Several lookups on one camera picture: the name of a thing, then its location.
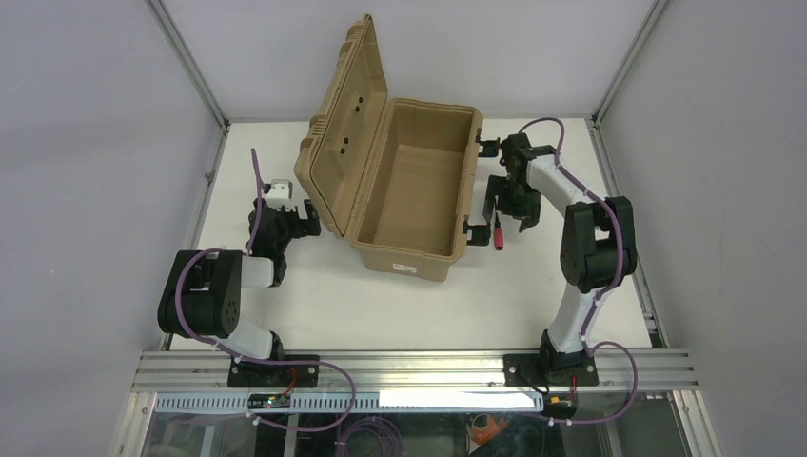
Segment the toolbox lid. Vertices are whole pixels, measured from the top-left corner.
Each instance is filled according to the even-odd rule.
[[[325,99],[308,124],[294,174],[325,228],[343,238],[386,102],[373,19],[348,31]]]

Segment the black cable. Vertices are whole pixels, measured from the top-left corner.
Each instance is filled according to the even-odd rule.
[[[519,377],[519,379],[521,379],[521,380],[522,380],[522,381],[523,381],[525,384],[527,384],[527,386],[528,386],[528,387],[530,387],[531,389],[535,390],[535,391],[536,391],[536,392],[538,392],[539,394],[541,394],[541,395],[548,395],[548,394],[549,394],[549,384],[545,384],[545,385],[543,386],[543,388],[545,388],[545,389],[546,389],[546,392],[541,392],[541,391],[540,391],[540,390],[539,390],[537,387],[533,386],[532,384],[530,384],[530,382],[529,382],[529,381],[527,381],[526,379],[524,379],[524,377],[522,376],[522,374],[521,374],[521,372],[520,372],[520,371],[516,371],[516,376],[518,376],[518,377]]]

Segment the black mounting plate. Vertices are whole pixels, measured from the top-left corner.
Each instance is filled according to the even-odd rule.
[[[285,357],[288,362],[295,360],[311,361],[320,360],[315,354],[289,354]],[[297,372],[297,383],[294,387],[313,388],[317,386],[320,376],[320,366],[313,364],[269,366],[258,365],[241,361],[235,363],[230,359],[229,374],[227,375],[228,387],[288,387],[293,379],[288,373],[290,368]],[[314,368],[313,373],[308,372],[309,368]]]
[[[575,375],[578,387],[592,387],[600,384],[597,365],[589,358],[579,368],[551,372],[548,375],[539,370],[539,354],[505,354],[504,385],[508,387],[570,387]]]

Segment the tan plastic toolbox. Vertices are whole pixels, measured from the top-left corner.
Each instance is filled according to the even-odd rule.
[[[294,174],[367,268],[445,281],[465,253],[482,115],[386,93],[366,14],[347,32]]]

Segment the white wall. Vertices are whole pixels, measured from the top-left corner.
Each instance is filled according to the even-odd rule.
[[[486,117],[588,114],[653,0],[166,0],[229,118],[306,119],[373,14],[391,96]]]
[[[807,3],[678,0],[604,121],[726,456],[804,455]]]
[[[217,138],[146,5],[0,7],[0,455],[108,455]]]

